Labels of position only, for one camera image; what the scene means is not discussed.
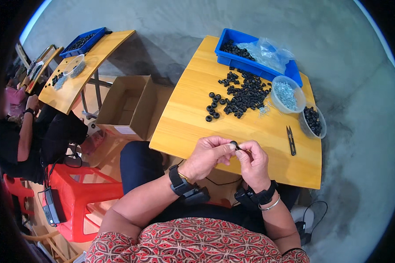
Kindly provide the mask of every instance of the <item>blue bin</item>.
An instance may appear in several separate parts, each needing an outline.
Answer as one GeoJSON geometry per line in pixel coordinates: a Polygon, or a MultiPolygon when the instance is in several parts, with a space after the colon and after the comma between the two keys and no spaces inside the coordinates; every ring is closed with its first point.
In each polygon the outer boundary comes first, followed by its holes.
{"type": "Polygon", "coordinates": [[[75,55],[85,54],[98,42],[98,40],[101,39],[101,37],[104,36],[104,34],[105,34],[105,27],[101,27],[101,28],[80,34],[67,46],[67,48],[65,48],[60,53],[60,56],[65,59],[65,58],[73,57],[75,55]],[[72,44],[74,44],[78,39],[80,39],[81,37],[86,37],[87,35],[90,35],[90,34],[95,34],[95,35],[92,36],[90,39],[88,39],[88,41],[86,41],[86,43],[82,47],[80,47],[78,49],[71,50],[71,51],[67,51],[67,49],[72,44]]]}
{"type": "Polygon", "coordinates": [[[303,86],[299,69],[297,68],[297,64],[294,60],[290,60],[285,65],[285,74],[281,74],[278,71],[268,68],[267,66],[263,66],[262,64],[259,64],[255,61],[251,61],[238,55],[233,55],[228,52],[221,51],[221,46],[227,43],[230,39],[237,44],[250,43],[259,40],[257,37],[253,37],[251,35],[244,34],[236,30],[225,28],[222,31],[221,38],[219,39],[218,44],[215,48],[215,53],[218,56],[218,63],[248,71],[252,74],[255,74],[256,76],[262,77],[269,81],[272,81],[276,76],[285,75],[297,82],[300,87],[303,86]]]}

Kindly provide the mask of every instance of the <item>clear plastic bowl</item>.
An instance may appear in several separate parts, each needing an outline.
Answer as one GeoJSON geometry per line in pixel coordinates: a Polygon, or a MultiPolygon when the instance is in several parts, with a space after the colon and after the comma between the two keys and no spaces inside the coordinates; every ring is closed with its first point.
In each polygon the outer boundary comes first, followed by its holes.
{"type": "Polygon", "coordinates": [[[77,77],[85,68],[85,55],[80,54],[70,61],[63,71],[63,76],[77,77]]]}
{"type": "Polygon", "coordinates": [[[287,113],[287,114],[288,113],[300,113],[303,111],[304,107],[306,106],[306,96],[304,95],[304,92],[302,91],[300,86],[294,80],[290,79],[287,76],[276,76],[272,80],[271,93],[272,93],[272,95],[271,95],[272,102],[274,103],[275,107],[283,113],[287,113]],[[275,93],[275,84],[278,82],[285,82],[288,85],[290,85],[291,88],[294,90],[294,97],[297,100],[297,110],[296,111],[292,111],[289,108],[287,108],[284,104],[282,104],[282,102],[277,97],[277,95],[275,93]]]}
{"type": "Polygon", "coordinates": [[[319,122],[321,122],[321,127],[322,127],[321,135],[320,136],[316,136],[316,134],[314,132],[312,132],[312,130],[309,127],[309,124],[306,121],[306,118],[304,117],[304,112],[301,112],[299,114],[299,123],[300,123],[301,130],[309,138],[312,138],[312,139],[314,139],[314,138],[323,139],[325,137],[325,135],[327,134],[327,123],[325,122],[325,118],[323,117],[323,114],[321,113],[321,110],[319,108],[317,108],[315,104],[310,103],[310,102],[307,102],[306,106],[307,106],[307,108],[313,107],[313,109],[319,114],[319,118],[318,119],[319,119],[319,122]]]}

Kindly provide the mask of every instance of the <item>white sticker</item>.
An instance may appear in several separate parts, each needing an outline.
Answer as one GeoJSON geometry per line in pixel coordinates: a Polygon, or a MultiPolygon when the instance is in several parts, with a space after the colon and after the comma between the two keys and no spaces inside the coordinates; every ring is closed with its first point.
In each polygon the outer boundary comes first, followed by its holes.
{"type": "Polygon", "coordinates": [[[136,134],[130,127],[128,126],[114,126],[116,130],[118,130],[121,134],[136,134]]]}

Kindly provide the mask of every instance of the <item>person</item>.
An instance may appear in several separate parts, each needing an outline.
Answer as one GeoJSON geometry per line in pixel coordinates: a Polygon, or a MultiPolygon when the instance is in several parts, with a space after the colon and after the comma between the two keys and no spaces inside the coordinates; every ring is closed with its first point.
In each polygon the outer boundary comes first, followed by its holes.
{"type": "MultiPolygon", "coordinates": [[[[236,150],[230,141],[199,139],[179,175],[193,184],[235,155],[255,193],[270,189],[268,156],[260,145],[246,141],[236,150]]],[[[279,188],[257,213],[241,205],[185,205],[162,162],[148,142],[126,144],[120,154],[125,195],[106,212],[85,262],[309,262],[279,188]]]]}
{"type": "Polygon", "coordinates": [[[22,117],[26,108],[26,101],[28,95],[25,92],[29,84],[29,78],[26,77],[22,84],[17,83],[16,79],[11,78],[10,75],[6,76],[6,97],[9,102],[9,115],[22,117]]]}
{"type": "Polygon", "coordinates": [[[4,89],[0,95],[0,167],[14,178],[42,184],[44,168],[63,162],[68,144],[76,143],[84,153],[91,153],[102,142],[102,131],[87,138],[88,126],[70,111],[63,114],[44,105],[39,111],[38,96],[28,97],[21,123],[10,121],[4,89]]]}

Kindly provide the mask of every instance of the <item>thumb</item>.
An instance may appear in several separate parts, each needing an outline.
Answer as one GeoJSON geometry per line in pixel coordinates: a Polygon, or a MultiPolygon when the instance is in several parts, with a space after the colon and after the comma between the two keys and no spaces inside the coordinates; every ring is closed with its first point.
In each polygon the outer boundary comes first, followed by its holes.
{"type": "Polygon", "coordinates": [[[243,150],[237,150],[235,151],[235,155],[239,159],[243,168],[250,167],[250,157],[247,153],[245,153],[243,150]]]}
{"type": "Polygon", "coordinates": [[[215,153],[215,157],[218,159],[221,156],[232,153],[235,150],[234,144],[223,144],[212,149],[215,153]]]}

